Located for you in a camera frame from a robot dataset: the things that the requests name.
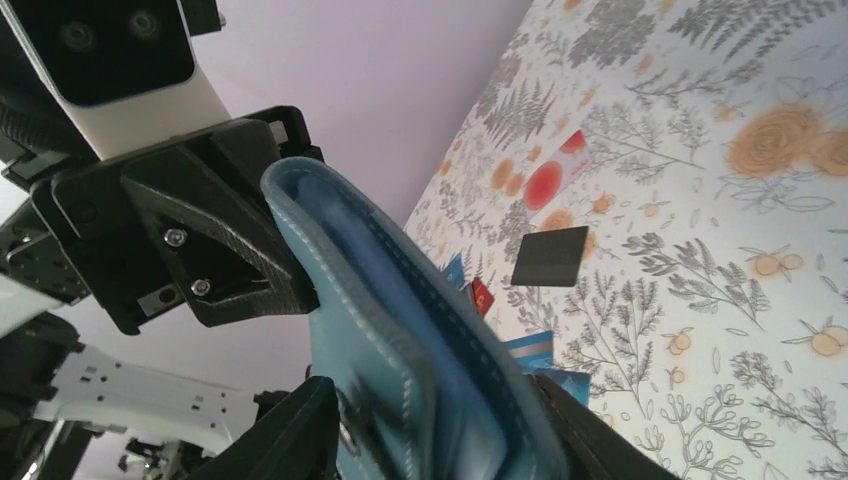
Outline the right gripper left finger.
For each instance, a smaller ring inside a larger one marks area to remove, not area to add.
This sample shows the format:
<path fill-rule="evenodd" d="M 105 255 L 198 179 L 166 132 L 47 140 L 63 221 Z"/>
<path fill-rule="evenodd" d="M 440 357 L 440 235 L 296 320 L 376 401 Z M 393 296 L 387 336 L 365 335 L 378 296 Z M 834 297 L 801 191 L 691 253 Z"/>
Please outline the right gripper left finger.
<path fill-rule="evenodd" d="M 313 376 L 286 396 L 194 480 L 334 479 L 340 433 L 336 388 Z"/>

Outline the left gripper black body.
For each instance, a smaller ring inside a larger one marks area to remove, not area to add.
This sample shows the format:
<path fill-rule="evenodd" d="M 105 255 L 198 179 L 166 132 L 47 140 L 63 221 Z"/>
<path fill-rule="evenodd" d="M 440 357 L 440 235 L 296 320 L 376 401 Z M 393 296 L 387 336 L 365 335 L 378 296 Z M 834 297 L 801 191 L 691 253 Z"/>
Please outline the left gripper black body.
<path fill-rule="evenodd" d="M 293 106 L 242 118 L 301 121 L 307 130 Z M 120 174 L 138 155 L 211 128 L 108 161 L 69 158 L 35 175 L 10 167 L 8 179 L 30 196 L 2 226 L 2 273 L 65 304 L 92 297 L 128 335 L 179 305 L 190 308 L 122 189 Z"/>

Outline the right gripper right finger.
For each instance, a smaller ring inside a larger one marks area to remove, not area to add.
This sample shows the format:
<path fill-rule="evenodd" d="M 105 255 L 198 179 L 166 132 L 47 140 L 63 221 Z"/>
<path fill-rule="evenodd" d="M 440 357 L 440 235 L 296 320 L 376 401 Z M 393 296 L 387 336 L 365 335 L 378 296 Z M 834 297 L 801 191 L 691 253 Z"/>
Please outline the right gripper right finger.
<path fill-rule="evenodd" d="M 550 378 L 533 376 L 560 443 L 569 455 L 573 479 L 675 480 L 677 477 L 651 460 L 602 421 L 587 406 Z"/>

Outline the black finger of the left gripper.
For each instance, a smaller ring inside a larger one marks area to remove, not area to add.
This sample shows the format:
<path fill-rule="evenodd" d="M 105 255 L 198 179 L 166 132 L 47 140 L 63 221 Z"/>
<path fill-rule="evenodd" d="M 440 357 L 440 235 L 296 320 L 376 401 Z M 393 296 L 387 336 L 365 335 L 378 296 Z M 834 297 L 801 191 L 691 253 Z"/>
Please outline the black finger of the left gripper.
<path fill-rule="evenodd" d="M 203 325 L 307 314 L 318 306 L 259 186 L 273 163 L 315 150 L 301 121 L 242 118 L 123 167 L 122 189 Z"/>

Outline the blue leather card holder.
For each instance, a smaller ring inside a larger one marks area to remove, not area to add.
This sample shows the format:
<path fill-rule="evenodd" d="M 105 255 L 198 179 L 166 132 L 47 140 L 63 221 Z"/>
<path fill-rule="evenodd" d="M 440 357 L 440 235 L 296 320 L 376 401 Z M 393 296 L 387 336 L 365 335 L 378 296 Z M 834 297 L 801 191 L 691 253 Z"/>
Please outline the blue leather card holder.
<path fill-rule="evenodd" d="M 292 157 L 261 180 L 314 285 L 312 371 L 330 378 L 344 479 L 568 479 L 532 382 L 470 301 L 335 170 Z"/>

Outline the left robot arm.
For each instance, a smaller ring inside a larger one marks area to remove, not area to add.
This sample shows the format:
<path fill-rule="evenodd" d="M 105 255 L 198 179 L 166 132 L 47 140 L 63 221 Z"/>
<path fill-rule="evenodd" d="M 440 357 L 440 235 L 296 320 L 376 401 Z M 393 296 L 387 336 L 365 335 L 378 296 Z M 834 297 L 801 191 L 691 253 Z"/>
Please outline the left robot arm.
<path fill-rule="evenodd" d="M 1 423 L 145 430 L 229 458 L 279 400 L 123 362 L 53 314 L 94 298 L 137 335 L 187 305 L 207 327 L 317 307 L 262 197 L 263 172 L 320 149 L 276 106 L 104 162 L 25 153 L 28 193 L 1 228 Z"/>

